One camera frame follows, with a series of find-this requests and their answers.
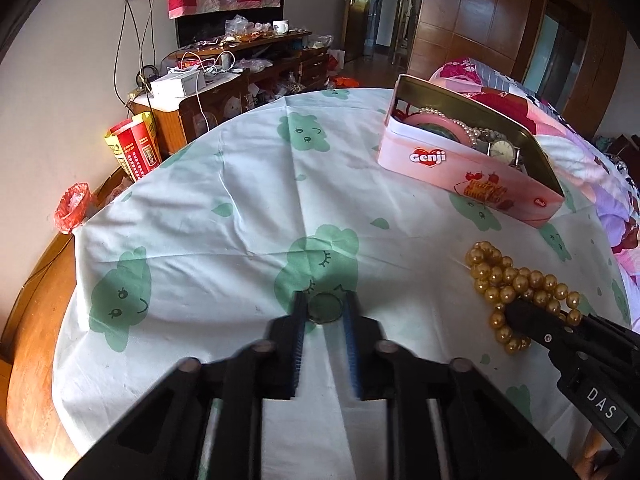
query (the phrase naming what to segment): white mug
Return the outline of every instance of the white mug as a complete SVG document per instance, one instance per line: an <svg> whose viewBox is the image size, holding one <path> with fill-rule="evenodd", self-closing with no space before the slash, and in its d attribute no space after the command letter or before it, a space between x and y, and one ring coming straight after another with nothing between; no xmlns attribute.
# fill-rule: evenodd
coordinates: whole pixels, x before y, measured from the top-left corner
<svg viewBox="0 0 640 480"><path fill-rule="evenodd" d="M289 31L289 20L273 22L273 30L276 31L276 34L286 34Z"/></svg>

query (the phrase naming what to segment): pink tin box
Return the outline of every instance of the pink tin box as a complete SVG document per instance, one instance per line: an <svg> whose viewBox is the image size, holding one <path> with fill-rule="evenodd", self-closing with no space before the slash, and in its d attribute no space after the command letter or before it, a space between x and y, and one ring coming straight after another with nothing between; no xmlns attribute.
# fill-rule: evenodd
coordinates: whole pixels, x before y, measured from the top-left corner
<svg viewBox="0 0 640 480"><path fill-rule="evenodd" d="M520 149L524 171L396 119L427 107L470 127L504 134ZM560 183L545 153L524 126L481 103L405 74L396 82L378 163L472 198L533 227L544 225L564 202Z"/></svg>

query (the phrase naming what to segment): green round object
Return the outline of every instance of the green round object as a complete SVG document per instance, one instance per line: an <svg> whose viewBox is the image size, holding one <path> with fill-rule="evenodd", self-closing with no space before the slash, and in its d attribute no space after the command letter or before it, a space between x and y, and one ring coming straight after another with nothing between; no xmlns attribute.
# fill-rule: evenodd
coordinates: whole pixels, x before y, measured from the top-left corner
<svg viewBox="0 0 640 480"><path fill-rule="evenodd" d="M309 299L308 315L316 324L336 321L342 315L342 301L330 292L319 292Z"/></svg>
<svg viewBox="0 0 640 480"><path fill-rule="evenodd" d="M458 138L452 133L452 131L447 130L444 126L440 126L439 124L422 123L418 124L417 126L421 130L431 132L432 134L444 137L445 139L453 140L454 142L460 142L460 140L458 140Z"/></svg>

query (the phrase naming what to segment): gold bead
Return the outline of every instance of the gold bead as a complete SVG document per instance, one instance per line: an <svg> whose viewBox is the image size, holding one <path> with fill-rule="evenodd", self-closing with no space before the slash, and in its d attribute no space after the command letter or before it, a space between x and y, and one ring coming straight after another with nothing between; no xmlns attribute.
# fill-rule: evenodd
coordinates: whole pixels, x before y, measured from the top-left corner
<svg viewBox="0 0 640 480"><path fill-rule="evenodd" d="M476 265L476 273L481 280L488 280L491 275L491 265L487 262L482 262Z"/></svg>
<svg viewBox="0 0 640 480"><path fill-rule="evenodd" d="M492 285L498 285L502 281L502 269L498 266L491 268L491 274L489 274L489 283Z"/></svg>
<svg viewBox="0 0 640 480"><path fill-rule="evenodd" d="M504 270L502 271L502 280L507 285L511 285L511 283L513 283L513 280L517 275L518 275L518 269L514 269L513 267L505 267Z"/></svg>
<svg viewBox="0 0 640 480"><path fill-rule="evenodd" d="M529 285L531 288L541 288L542 282L545 280L545 275L539 270L532 270L529 275Z"/></svg>
<svg viewBox="0 0 640 480"><path fill-rule="evenodd" d="M489 256L489 254L491 253L491 250L494 248L494 246L492 246L489 242L484 241L484 242L480 242L479 248L484 253L484 256Z"/></svg>
<svg viewBox="0 0 640 480"><path fill-rule="evenodd" d="M513 279L511 285L518 294L523 294L529 288L529 280L525 276L519 274Z"/></svg>
<svg viewBox="0 0 640 480"><path fill-rule="evenodd" d="M480 264L484 261L484 253L480 249L471 249L465 255L465 261L468 266Z"/></svg>
<svg viewBox="0 0 640 480"><path fill-rule="evenodd" d="M553 292L556 289L557 284L558 279L554 275L548 274L545 276L545 279L542 282L542 288L544 288L547 292Z"/></svg>
<svg viewBox="0 0 640 480"><path fill-rule="evenodd" d="M500 344L505 344L513 336L513 330L509 325L501 326L495 331L495 340Z"/></svg>
<svg viewBox="0 0 640 480"><path fill-rule="evenodd" d="M502 253L500 252L500 249L491 249L491 251L489 252L488 260L492 265L500 265L500 263L502 262Z"/></svg>
<svg viewBox="0 0 640 480"><path fill-rule="evenodd" d="M484 292L490 287L489 282L487 280L475 280L474 288L478 294L484 294Z"/></svg>
<svg viewBox="0 0 640 480"><path fill-rule="evenodd" d="M484 298L488 303L498 303L500 301L500 290L496 286L490 286L484 292Z"/></svg>
<svg viewBox="0 0 640 480"><path fill-rule="evenodd" d="M578 326L580 325L581 321L582 321L582 313L577 308L570 310L569 313L566 315L566 322L571 326Z"/></svg>
<svg viewBox="0 0 640 480"><path fill-rule="evenodd" d="M523 300L533 301L533 295L535 293L536 293L535 290L533 290L532 288L528 288L520 296L522 297Z"/></svg>
<svg viewBox="0 0 640 480"><path fill-rule="evenodd" d="M500 289L500 302L504 304L512 303L516 299L516 291L511 285Z"/></svg>
<svg viewBox="0 0 640 480"><path fill-rule="evenodd" d="M560 302L556 298L551 298L546 304L546 311L552 314L558 314L560 312Z"/></svg>
<svg viewBox="0 0 640 480"><path fill-rule="evenodd" d="M556 290L554 291L554 297L558 301L565 300L569 295L569 287L566 286L565 283L558 283L556 285Z"/></svg>
<svg viewBox="0 0 640 480"><path fill-rule="evenodd" d="M578 305L580 305L580 293L569 292L566 297L566 306L569 308L578 308Z"/></svg>
<svg viewBox="0 0 640 480"><path fill-rule="evenodd" d="M512 337L508 343L504 346L504 351L509 355L514 355L520 350L520 339Z"/></svg>
<svg viewBox="0 0 640 480"><path fill-rule="evenodd" d="M549 294L546 290L537 290L533 294L533 304L542 308L549 302Z"/></svg>
<svg viewBox="0 0 640 480"><path fill-rule="evenodd" d="M507 319L504 317L504 314L499 310L495 310L491 316L489 316L489 326L494 330L498 330L503 327L507 322Z"/></svg>

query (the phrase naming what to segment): gold pearl necklace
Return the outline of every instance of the gold pearl necklace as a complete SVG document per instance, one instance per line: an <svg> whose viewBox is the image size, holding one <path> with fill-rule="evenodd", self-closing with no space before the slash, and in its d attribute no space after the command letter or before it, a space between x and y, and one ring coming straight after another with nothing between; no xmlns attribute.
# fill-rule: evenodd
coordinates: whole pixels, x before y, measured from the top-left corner
<svg viewBox="0 0 640 480"><path fill-rule="evenodd" d="M558 316L571 326L578 326L582 320L582 313L578 310L580 294L570 292L564 283L552 274L543 274L539 270L529 270L527 267L517 269L513 267L513 260L502 256L500 250L489 242L476 242L465 256L474 288L482 294L494 311L489 316L489 326L495 330L495 339L504 346L509 355L519 350L526 350L531 345L531 339L514 334L507 325L504 316L506 305L522 298L547 312ZM561 309L560 302L565 301L569 312Z"/></svg>

